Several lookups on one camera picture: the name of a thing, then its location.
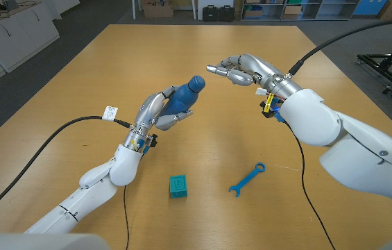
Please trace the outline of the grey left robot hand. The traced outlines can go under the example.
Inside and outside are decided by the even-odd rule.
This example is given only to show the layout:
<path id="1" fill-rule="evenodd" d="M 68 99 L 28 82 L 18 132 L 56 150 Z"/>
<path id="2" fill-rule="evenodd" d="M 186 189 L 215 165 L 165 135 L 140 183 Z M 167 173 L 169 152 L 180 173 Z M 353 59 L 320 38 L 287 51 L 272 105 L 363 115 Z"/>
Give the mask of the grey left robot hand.
<path id="1" fill-rule="evenodd" d="M 182 100 L 186 94 L 179 91 L 181 88 L 182 86 L 172 85 L 147 97 L 137 112 L 135 125 L 145 130 L 155 126 L 161 131 L 167 131 L 191 116 L 194 112 L 189 109 L 191 104 L 188 106 Z"/>

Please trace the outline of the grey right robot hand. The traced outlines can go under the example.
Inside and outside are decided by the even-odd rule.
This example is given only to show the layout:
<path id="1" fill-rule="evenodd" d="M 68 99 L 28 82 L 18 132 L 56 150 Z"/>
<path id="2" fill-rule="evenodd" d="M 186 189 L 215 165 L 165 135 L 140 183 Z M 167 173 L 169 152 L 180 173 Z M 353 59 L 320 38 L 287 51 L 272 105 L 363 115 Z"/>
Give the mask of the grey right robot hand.
<path id="1" fill-rule="evenodd" d="M 254 84 L 265 88 L 268 83 L 283 77 L 283 73 L 268 62 L 252 56 L 242 54 L 229 56 L 217 66 L 208 65 L 207 71 L 226 77 L 234 85 L 249 86 Z"/>

